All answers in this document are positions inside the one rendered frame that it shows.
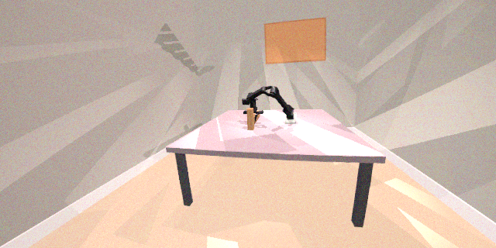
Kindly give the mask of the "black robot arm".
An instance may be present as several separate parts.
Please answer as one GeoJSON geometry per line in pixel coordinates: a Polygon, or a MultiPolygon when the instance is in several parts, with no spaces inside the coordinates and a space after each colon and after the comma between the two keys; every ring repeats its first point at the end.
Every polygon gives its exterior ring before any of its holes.
{"type": "Polygon", "coordinates": [[[258,89],[255,92],[250,92],[247,95],[247,98],[243,98],[243,105],[256,105],[256,100],[258,100],[256,97],[259,95],[265,94],[267,96],[270,96],[272,98],[276,98],[276,100],[280,103],[280,105],[283,107],[282,111],[286,114],[287,119],[295,119],[295,109],[288,105],[286,101],[281,97],[280,92],[277,87],[275,86],[263,86],[262,88],[258,89]],[[266,92],[266,90],[270,89],[270,93],[266,92]]]}

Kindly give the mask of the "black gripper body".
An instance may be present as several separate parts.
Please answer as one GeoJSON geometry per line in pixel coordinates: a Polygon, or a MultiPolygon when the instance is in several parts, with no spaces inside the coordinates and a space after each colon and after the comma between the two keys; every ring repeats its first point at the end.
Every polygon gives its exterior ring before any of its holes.
{"type": "MultiPolygon", "coordinates": [[[[257,108],[255,105],[251,105],[250,108],[253,109],[253,113],[256,113],[256,114],[263,114],[264,113],[263,110],[257,111],[257,108]]],[[[246,115],[246,111],[244,111],[243,114],[246,115]]]]}

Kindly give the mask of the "tan wooden post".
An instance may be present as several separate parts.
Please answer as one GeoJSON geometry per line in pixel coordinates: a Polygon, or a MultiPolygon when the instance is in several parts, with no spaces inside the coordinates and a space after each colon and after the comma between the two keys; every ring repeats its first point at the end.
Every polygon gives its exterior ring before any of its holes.
{"type": "Polygon", "coordinates": [[[246,110],[246,114],[247,114],[247,129],[254,130],[253,108],[248,108],[246,110]]]}

